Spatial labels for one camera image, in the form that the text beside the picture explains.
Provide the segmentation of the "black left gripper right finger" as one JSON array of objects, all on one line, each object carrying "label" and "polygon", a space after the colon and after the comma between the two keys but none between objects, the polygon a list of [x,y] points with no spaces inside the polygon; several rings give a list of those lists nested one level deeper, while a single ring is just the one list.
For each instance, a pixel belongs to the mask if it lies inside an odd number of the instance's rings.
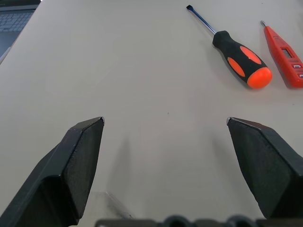
[{"label": "black left gripper right finger", "polygon": [[265,218],[302,218],[303,158],[272,128],[230,117],[241,173]]}]

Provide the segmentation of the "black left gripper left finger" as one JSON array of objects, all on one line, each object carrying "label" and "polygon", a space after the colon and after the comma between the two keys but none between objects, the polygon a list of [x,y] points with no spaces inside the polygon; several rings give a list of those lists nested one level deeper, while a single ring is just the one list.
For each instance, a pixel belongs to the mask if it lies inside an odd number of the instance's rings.
[{"label": "black left gripper left finger", "polygon": [[0,217],[2,227],[69,227],[83,217],[104,118],[79,122],[35,166]]}]

